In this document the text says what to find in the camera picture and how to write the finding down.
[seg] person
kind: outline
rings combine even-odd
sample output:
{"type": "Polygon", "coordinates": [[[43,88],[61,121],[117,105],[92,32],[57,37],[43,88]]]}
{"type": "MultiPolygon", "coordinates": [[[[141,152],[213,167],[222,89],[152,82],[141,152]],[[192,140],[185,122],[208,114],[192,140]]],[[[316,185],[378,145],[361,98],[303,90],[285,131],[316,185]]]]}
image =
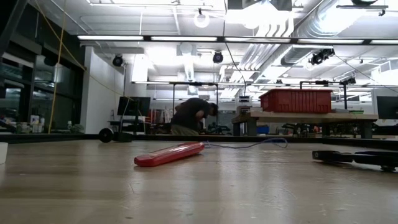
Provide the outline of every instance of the person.
{"type": "Polygon", "coordinates": [[[216,116],[218,106],[214,103],[199,98],[189,100],[175,107],[175,114],[172,118],[172,134],[179,136],[199,135],[199,123],[208,115],[216,116]]]}

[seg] red crate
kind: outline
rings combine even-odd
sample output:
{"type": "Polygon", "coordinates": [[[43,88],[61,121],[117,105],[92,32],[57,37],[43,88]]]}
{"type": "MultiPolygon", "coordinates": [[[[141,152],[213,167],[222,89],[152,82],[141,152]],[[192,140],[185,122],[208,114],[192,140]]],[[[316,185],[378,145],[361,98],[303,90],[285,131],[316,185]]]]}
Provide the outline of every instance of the red crate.
{"type": "Polygon", "coordinates": [[[264,111],[280,113],[330,113],[331,90],[273,89],[260,96],[264,111]]]}

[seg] computer monitor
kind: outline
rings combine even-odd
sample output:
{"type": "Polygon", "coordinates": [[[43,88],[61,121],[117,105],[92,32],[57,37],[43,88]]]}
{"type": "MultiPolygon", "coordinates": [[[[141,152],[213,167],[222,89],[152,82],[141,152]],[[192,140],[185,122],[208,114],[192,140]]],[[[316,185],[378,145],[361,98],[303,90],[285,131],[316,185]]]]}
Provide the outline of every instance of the computer monitor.
{"type": "Polygon", "coordinates": [[[149,114],[150,97],[125,97],[121,96],[118,106],[119,116],[147,116],[149,114]]]}
{"type": "Polygon", "coordinates": [[[377,110],[379,119],[398,119],[398,97],[378,96],[377,110]]]}

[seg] red object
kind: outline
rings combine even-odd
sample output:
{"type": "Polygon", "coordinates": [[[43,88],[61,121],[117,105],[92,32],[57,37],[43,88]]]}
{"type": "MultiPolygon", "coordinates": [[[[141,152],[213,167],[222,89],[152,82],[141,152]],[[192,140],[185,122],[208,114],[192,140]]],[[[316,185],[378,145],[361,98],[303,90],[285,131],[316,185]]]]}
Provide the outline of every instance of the red object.
{"type": "Polygon", "coordinates": [[[273,89],[260,96],[264,111],[280,113],[330,113],[331,90],[273,89]]]}
{"type": "Polygon", "coordinates": [[[154,167],[177,159],[192,156],[204,150],[202,142],[189,142],[172,146],[151,153],[143,154],[134,158],[134,163],[142,167],[154,167]]]}

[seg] blue cable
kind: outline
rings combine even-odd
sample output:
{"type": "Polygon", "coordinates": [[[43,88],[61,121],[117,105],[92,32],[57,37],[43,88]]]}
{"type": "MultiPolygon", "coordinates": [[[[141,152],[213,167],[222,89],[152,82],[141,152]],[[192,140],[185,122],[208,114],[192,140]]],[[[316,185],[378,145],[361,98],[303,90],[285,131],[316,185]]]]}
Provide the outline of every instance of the blue cable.
{"type": "Polygon", "coordinates": [[[209,141],[207,141],[206,144],[207,144],[207,148],[210,148],[210,147],[212,147],[212,146],[215,146],[215,147],[230,148],[230,149],[248,149],[248,148],[250,148],[250,147],[257,146],[257,145],[259,145],[259,144],[263,144],[263,143],[267,143],[267,142],[273,143],[274,145],[276,145],[276,146],[278,146],[278,147],[281,147],[281,148],[284,148],[284,149],[287,148],[287,146],[289,145],[289,144],[287,143],[287,140],[284,139],[284,138],[270,138],[270,139],[263,140],[263,141],[261,141],[261,142],[254,143],[254,144],[249,145],[249,146],[239,146],[239,147],[234,147],[234,146],[222,146],[222,145],[217,145],[217,144],[210,144],[209,141]]]}

